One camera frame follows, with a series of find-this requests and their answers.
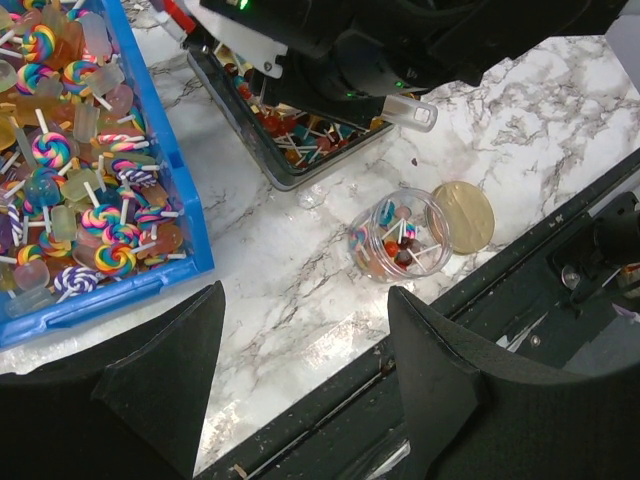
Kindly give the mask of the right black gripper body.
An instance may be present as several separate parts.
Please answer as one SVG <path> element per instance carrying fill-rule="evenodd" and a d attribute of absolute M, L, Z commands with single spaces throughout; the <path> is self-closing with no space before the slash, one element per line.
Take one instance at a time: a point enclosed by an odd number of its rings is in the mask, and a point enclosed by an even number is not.
<path fill-rule="evenodd" d="M 494 1 L 199 1 L 288 47 L 280 79 L 258 71 L 250 89 L 364 127 L 385 98 L 481 80 Z"/>

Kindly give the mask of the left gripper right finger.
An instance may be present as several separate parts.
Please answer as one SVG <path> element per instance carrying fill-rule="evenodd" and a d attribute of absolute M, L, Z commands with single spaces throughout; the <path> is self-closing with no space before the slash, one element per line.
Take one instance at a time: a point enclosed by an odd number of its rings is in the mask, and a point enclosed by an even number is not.
<path fill-rule="evenodd" d="M 635 479 L 639 367 L 557 369 L 450 321 L 402 287 L 388 320 L 412 479 Z"/>

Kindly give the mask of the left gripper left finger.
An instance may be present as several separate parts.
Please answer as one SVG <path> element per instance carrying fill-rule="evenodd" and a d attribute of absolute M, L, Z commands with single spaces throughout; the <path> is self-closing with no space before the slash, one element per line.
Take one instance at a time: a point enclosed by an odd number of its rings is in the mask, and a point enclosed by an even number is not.
<path fill-rule="evenodd" d="M 216 282 L 89 349 L 2 375 L 2 478 L 192 478 L 224 314 Z"/>

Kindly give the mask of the clear plastic scoop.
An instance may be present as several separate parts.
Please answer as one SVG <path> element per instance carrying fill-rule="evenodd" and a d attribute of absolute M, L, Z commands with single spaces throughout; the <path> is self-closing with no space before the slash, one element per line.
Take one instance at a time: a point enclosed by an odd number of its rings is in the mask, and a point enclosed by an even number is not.
<path fill-rule="evenodd" d="M 421 133 L 430 132 L 438 118 L 438 109 L 429 103 L 403 95 L 385 98 L 379 117 L 389 123 Z"/>

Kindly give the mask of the square tin of lollipops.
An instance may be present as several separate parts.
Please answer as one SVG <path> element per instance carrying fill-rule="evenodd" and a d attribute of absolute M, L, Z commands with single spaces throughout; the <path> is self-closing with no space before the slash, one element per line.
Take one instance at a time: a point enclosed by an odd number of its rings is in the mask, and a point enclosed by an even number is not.
<path fill-rule="evenodd" d="M 389 134 L 394 125 L 380 119 L 358 131 L 287 105 L 259 103 L 249 93 L 251 67 L 236 57 L 205 47 L 187 49 L 188 62 L 215 104 L 263 173 L 281 191 L 289 191 L 336 166 Z"/>

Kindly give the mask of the clear glass jar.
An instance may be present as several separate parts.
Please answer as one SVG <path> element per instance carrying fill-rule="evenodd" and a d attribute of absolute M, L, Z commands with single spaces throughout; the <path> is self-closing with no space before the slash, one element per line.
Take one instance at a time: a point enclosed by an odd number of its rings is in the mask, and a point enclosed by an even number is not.
<path fill-rule="evenodd" d="M 358 215 L 347 229 L 348 251 L 360 271 L 381 283 L 431 276 L 452 254 L 450 227 L 433 195 L 397 190 Z"/>

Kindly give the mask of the blue plastic candy bin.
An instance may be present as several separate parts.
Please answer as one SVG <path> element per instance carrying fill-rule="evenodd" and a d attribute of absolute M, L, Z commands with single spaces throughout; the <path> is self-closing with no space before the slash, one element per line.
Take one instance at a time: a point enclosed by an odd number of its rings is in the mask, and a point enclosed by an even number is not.
<path fill-rule="evenodd" d="M 1 5 L 1 344 L 211 271 L 201 203 L 124 8 Z"/>

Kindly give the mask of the gold jar lid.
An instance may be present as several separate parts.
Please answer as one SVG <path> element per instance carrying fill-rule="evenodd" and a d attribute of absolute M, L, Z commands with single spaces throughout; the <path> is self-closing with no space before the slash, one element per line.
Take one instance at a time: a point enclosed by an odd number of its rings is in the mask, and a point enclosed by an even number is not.
<path fill-rule="evenodd" d="M 438 186 L 432 195 L 448 224 L 455 254 L 470 255 L 491 242 L 495 216 L 488 198 L 478 187 L 451 181 Z"/>

